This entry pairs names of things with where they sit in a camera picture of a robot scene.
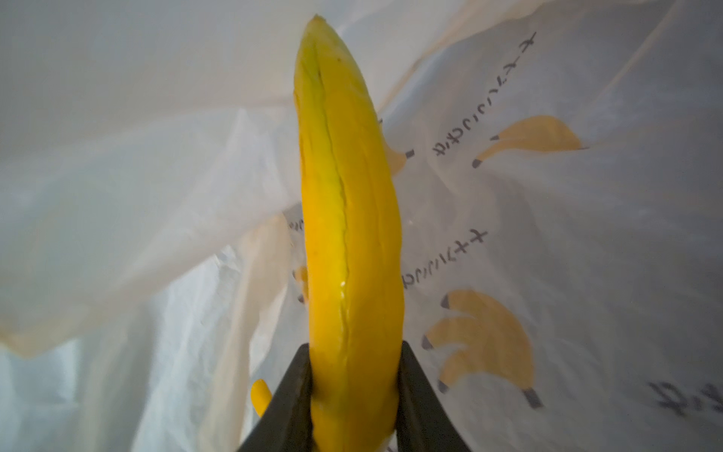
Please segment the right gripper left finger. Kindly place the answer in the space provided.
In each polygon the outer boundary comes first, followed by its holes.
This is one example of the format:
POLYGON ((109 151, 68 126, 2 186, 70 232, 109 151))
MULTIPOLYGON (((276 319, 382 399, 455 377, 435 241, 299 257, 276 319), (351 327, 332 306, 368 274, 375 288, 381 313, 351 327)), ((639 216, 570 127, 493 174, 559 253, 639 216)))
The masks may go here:
POLYGON ((292 359, 265 413, 238 452, 308 452, 313 449, 309 345, 292 359))

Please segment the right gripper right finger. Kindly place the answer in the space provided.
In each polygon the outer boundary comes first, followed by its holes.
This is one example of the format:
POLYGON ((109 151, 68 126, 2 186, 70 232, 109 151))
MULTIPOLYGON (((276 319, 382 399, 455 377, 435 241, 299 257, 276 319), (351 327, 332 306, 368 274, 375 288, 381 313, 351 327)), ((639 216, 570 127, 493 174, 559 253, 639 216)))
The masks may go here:
POLYGON ((400 452, 470 452, 448 418, 407 341, 397 375, 399 405, 395 430, 400 452))

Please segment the deep yellow banana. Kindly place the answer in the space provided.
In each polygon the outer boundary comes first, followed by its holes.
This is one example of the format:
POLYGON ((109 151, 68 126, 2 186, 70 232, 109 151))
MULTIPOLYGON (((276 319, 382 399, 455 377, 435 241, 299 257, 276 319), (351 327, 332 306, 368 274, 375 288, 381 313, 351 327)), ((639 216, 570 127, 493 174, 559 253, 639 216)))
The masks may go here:
POLYGON ((294 97, 317 451, 380 451, 395 430, 404 290, 401 220, 378 116, 350 50, 305 26, 294 97))

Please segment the translucent cream plastic bag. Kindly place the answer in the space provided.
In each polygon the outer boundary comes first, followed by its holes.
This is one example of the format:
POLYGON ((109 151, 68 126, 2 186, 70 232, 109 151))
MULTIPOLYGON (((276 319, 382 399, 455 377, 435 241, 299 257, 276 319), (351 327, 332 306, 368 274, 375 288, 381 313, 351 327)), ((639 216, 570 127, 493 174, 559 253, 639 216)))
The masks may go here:
POLYGON ((309 335, 294 65, 358 62, 474 451, 722 448, 718 1, 5 1, 1 447, 235 451, 309 335))

